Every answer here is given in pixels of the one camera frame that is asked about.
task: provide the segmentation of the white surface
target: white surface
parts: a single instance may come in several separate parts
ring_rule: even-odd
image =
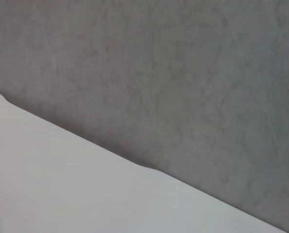
[[[0,95],[0,233],[281,233]]]

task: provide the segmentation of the textured wall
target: textured wall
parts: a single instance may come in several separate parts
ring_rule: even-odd
[[[0,93],[289,231],[289,0],[0,0]]]

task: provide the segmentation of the gray textured surface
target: gray textured surface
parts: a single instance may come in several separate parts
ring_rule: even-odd
[[[289,232],[289,0],[0,0],[0,93]]]

